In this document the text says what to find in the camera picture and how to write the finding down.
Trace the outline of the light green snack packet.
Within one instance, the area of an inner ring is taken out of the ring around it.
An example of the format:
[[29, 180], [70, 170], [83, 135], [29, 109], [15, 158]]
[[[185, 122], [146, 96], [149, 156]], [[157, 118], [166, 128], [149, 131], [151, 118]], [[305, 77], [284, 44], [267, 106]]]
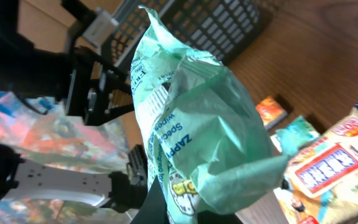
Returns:
[[273, 145], [244, 85], [215, 56], [174, 37], [155, 10], [131, 63], [149, 179], [170, 223], [235, 213], [279, 187], [288, 156]]

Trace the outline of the orange snack packet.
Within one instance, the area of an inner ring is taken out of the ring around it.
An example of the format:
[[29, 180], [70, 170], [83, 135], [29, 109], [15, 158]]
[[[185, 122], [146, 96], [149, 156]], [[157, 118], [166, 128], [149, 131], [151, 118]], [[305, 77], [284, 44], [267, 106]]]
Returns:
[[281, 122], [287, 115], [287, 111], [271, 96], [266, 97], [256, 105], [266, 130]]

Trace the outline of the green tissue packet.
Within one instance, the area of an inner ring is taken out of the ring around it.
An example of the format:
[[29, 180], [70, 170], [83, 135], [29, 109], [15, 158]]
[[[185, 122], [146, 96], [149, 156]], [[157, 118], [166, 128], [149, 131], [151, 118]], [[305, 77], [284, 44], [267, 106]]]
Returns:
[[320, 137], [320, 133], [303, 116], [298, 116], [288, 126], [276, 130], [270, 137], [276, 149], [289, 156], [294, 156], [299, 149], [311, 144]]

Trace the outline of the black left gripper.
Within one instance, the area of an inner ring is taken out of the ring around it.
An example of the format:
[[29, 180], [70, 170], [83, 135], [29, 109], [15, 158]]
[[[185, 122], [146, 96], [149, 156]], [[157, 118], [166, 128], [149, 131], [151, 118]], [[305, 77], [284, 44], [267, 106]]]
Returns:
[[81, 117], [86, 126], [100, 126], [134, 111], [127, 74], [87, 47], [76, 48], [72, 59], [67, 116]]

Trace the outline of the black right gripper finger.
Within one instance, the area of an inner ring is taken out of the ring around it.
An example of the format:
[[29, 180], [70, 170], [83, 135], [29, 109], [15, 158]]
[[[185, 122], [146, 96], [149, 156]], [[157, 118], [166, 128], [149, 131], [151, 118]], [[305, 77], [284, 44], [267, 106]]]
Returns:
[[169, 224], [167, 204], [158, 178], [155, 178], [143, 205], [131, 224]]

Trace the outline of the yellow snack bag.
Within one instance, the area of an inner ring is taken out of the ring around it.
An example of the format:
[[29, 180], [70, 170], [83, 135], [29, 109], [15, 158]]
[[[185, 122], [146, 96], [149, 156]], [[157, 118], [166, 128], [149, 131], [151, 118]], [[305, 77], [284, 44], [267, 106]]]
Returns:
[[288, 223], [358, 223], [358, 103], [289, 161], [274, 194]]

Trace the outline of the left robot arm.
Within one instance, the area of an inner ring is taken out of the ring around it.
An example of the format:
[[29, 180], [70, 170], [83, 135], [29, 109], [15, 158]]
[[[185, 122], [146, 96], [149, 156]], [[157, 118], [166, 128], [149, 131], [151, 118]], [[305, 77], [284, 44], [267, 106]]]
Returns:
[[[61, 102], [67, 116], [100, 126], [134, 109], [127, 75], [93, 51], [117, 29], [102, 9], [80, 1], [62, 1], [74, 18], [62, 52], [40, 50], [18, 32], [19, 2], [0, 1], [0, 91], [23, 105], [31, 98]], [[119, 171], [90, 174], [52, 167], [77, 137], [46, 137], [30, 131], [17, 148], [0, 143], [0, 202], [41, 199], [81, 202], [119, 213], [139, 209], [147, 188]]]

